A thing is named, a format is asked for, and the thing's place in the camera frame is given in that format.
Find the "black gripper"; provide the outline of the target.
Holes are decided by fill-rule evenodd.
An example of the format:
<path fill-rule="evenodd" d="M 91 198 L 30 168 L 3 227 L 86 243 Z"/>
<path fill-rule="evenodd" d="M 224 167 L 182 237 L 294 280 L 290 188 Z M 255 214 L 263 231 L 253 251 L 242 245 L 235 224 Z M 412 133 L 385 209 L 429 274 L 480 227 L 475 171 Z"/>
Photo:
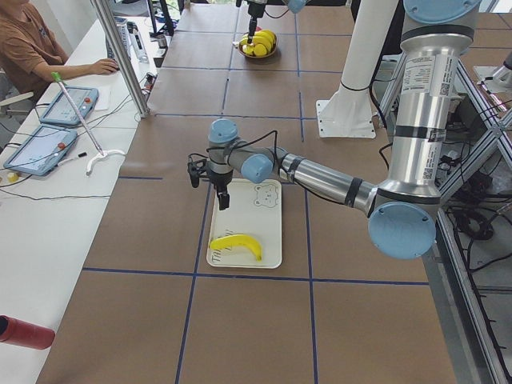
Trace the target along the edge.
<path fill-rule="evenodd" d="M 256 18 L 262 18 L 265 13 L 266 0 L 247 0 L 248 14 L 251 16 L 247 34 L 247 43 L 251 44 L 256 32 Z"/>
<path fill-rule="evenodd" d="M 230 196 L 228 185 L 232 181 L 233 171 L 227 173 L 217 173 L 213 170 L 208 171 L 210 182 L 214 185 L 218 198 L 218 209 L 226 210 L 230 206 Z"/>

